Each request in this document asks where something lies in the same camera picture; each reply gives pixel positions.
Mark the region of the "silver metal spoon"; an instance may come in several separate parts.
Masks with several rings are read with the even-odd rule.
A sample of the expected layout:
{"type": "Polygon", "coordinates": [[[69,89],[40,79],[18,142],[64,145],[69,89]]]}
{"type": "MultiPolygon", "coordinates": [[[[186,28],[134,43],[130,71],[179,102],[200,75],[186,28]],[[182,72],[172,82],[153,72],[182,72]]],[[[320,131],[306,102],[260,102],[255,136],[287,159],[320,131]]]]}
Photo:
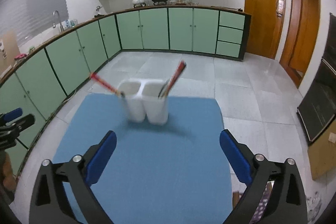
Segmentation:
{"type": "Polygon", "coordinates": [[[160,90],[160,92],[159,92],[159,94],[158,94],[158,98],[163,97],[163,95],[165,94],[166,89],[168,88],[169,82],[170,82],[170,80],[167,80],[167,81],[163,84],[163,86],[162,86],[162,88],[161,88],[161,90],[160,90]]]}

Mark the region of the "green lower kitchen cabinets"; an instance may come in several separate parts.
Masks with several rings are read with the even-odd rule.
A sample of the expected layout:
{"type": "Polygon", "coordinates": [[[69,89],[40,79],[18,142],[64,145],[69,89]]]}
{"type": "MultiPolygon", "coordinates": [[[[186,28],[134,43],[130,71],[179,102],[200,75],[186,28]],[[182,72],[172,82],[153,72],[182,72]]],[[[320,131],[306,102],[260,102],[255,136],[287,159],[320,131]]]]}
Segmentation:
{"type": "Polygon", "coordinates": [[[160,6],[100,16],[49,39],[1,79],[1,112],[21,108],[35,124],[8,151],[14,173],[59,106],[89,74],[123,51],[244,59],[250,14],[209,6],[160,6]]]}

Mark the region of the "patterned floor rag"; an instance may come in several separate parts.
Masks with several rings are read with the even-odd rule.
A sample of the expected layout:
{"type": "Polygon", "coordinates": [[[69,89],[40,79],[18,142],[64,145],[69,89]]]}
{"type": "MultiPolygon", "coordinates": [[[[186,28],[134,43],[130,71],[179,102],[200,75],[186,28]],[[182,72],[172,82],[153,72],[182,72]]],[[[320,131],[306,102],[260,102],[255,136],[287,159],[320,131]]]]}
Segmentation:
{"type": "Polygon", "coordinates": [[[322,206],[322,197],[320,192],[316,191],[310,197],[306,197],[307,205],[307,221],[313,222],[319,214],[319,211],[322,206]]]}

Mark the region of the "wooden stool with patterned cushion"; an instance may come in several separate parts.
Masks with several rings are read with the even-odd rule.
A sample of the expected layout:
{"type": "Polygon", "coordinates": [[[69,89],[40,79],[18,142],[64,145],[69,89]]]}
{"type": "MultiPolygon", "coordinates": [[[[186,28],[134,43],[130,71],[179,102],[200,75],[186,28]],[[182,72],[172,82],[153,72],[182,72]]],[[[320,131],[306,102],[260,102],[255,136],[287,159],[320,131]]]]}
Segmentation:
{"type": "Polygon", "coordinates": [[[256,197],[249,198],[246,197],[243,192],[233,191],[232,193],[232,206],[236,207],[240,203],[240,199],[243,199],[243,203],[247,205],[252,205],[254,209],[253,215],[249,220],[249,223],[259,223],[265,213],[266,206],[268,205],[273,188],[273,182],[270,181],[266,184],[264,192],[257,201],[256,197]]]}

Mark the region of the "red cloth on counter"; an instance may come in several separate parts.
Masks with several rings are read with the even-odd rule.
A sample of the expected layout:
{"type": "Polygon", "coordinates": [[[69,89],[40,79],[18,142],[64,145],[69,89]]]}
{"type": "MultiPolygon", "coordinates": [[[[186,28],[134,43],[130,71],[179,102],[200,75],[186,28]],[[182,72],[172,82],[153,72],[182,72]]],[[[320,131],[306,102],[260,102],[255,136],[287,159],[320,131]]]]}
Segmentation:
{"type": "Polygon", "coordinates": [[[18,60],[21,60],[21,59],[25,59],[27,57],[27,54],[26,53],[21,53],[17,56],[15,56],[15,61],[18,61],[18,60]]]}

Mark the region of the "brown cardboard box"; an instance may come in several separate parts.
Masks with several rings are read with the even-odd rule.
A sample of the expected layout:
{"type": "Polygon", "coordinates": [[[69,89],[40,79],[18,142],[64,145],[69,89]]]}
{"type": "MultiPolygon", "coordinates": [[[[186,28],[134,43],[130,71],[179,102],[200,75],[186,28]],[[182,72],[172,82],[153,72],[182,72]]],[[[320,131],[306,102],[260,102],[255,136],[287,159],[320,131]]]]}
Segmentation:
{"type": "Polygon", "coordinates": [[[335,121],[308,148],[311,176],[319,179],[335,168],[335,121]]]}

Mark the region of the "cardboard board with hardware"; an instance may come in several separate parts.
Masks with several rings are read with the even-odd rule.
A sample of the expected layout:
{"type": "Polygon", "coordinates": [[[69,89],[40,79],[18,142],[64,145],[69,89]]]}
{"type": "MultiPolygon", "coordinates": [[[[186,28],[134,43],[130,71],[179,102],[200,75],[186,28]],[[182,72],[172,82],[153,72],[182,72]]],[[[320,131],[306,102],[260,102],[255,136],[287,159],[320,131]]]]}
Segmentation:
{"type": "Polygon", "coordinates": [[[20,54],[17,34],[14,30],[10,30],[1,35],[1,78],[14,67],[15,57],[20,54]]]}

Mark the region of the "chrome sink faucet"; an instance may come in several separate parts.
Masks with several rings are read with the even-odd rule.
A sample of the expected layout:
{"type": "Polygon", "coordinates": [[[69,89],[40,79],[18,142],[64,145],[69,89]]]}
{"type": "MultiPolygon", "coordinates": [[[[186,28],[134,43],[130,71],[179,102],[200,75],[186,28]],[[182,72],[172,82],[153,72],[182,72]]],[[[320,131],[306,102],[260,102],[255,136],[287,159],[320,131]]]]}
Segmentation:
{"type": "Polygon", "coordinates": [[[61,17],[60,17],[60,14],[59,14],[59,12],[57,11],[57,10],[55,10],[54,12],[53,12],[53,19],[54,19],[54,21],[53,21],[53,26],[52,26],[52,28],[56,28],[56,25],[58,24],[59,25],[59,30],[60,30],[60,32],[63,32],[64,31],[64,27],[63,27],[63,25],[62,25],[62,21],[61,21],[61,17]]]}

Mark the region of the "blue tablecloth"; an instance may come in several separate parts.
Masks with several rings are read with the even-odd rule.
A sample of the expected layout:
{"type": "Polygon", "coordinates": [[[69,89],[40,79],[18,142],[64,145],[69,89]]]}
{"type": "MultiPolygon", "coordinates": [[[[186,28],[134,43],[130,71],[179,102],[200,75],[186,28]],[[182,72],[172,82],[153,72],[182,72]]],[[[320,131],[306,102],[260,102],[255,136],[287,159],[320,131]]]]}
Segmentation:
{"type": "Polygon", "coordinates": [[[230,167],[216,100],[170,97],[162,126],[130,122],[120,100],[90,94],[64,134],[54,163],[83,155],[108,131],[116,149],[92,192],[114,223],[222,223],[232,211],[230,167]]]}

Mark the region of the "white twin utensil holder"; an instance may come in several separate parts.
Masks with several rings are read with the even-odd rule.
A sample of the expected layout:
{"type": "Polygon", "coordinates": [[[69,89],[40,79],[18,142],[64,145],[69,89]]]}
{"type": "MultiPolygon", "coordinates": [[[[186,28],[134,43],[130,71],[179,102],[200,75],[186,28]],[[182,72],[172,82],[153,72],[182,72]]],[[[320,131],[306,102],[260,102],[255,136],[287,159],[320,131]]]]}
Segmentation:
{"type": "Polygon", "coordinates": [[[167,123],[167,97],[158,98],[164,83],[160,79],[128,79],[119,84],[118,90],[124,94],[121,103],[128,120],[141,123],[147,119],[154,125],[167,123]]]}

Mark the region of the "black glass cabinet appliance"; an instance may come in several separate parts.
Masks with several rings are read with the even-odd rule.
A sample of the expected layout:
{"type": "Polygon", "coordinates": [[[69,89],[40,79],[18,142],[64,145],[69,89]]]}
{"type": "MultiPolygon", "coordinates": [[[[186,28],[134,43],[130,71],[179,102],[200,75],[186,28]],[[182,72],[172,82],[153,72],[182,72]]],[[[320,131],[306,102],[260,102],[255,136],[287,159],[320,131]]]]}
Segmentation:
{"type": "Polygon", "coordinates": [[[308,144],[335,120],[335,15],[330,14],[326,47],[315,78],[297,108],[308,144]]]}

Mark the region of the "silver kettle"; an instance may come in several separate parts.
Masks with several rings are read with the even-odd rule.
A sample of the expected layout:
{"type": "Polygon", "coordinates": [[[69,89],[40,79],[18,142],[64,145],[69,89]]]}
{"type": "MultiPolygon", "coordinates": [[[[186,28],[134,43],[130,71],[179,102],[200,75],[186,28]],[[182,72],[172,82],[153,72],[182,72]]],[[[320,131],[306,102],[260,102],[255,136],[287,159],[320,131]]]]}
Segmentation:
{"type": "Polygon", "coordinates": [[[95,18],[97,18],[99,16],[102,16],[102,14],[100,13],[101,9],[102,9],[102,6],[97,6],[96,7],[96,11],[95,11],[95,15],[94,15],[95,18]]]}

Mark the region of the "wooden open door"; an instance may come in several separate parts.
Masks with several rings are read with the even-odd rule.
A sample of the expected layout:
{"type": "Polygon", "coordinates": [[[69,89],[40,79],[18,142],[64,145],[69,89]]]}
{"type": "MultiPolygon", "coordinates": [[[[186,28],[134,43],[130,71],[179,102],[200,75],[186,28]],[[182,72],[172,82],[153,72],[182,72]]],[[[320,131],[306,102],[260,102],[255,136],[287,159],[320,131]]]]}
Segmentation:
{"type": "Polygon", "coordinates": [[[280,59],[296,87],[309,66],[319,29],[320,0],[291,0],[288,33],[280,59]]]}

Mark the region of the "wooden closed door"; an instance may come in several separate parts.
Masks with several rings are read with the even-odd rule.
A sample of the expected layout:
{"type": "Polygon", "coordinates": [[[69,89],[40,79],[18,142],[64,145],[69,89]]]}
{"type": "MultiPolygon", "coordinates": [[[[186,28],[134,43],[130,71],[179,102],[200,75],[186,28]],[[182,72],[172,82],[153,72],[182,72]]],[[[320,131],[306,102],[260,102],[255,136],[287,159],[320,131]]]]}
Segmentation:
{"type": "Polygon", "coordinates": [[[251,14],[247,52],[270,59],[276,57],[284,19],[285,0],[245,0],[251,14]]]}

